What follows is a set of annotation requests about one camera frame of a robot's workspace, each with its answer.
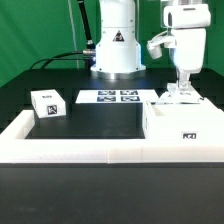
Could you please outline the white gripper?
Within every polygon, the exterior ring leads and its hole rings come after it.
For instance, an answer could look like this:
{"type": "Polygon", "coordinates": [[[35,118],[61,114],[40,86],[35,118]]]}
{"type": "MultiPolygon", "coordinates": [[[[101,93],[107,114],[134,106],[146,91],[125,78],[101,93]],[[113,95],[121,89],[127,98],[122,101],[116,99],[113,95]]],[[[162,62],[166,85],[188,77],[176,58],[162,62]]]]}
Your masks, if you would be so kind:
{"type": "Polygon", "coordinates": [[[170,58],[176,67],[177,89],[187,90],[190,74],[197,74],[202,69],[206,30],[172,29],[171,34],[175,37],[175,47],[170,49],[170,58]]]}

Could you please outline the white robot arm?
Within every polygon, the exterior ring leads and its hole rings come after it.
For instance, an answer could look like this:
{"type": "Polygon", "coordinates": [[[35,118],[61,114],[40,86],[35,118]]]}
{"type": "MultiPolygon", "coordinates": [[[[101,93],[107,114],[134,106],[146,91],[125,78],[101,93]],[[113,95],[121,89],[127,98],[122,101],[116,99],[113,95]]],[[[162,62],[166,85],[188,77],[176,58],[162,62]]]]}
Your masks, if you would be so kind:
{"type": "MultiPolygon", "coordinates": [[[[141,46],[135,37],[134,0],[99,0],[101,39],[96,45],[91,73],[107,79],[128,79],[145,70],[141,46]]],[[[160,0],[164,32],[147,42],[152,58],[169,50],[176,67],[178,90],[190,87],[189,78],[201,71],[206,43],[206,28],[211,14],[204,0],[160,0]]]]}

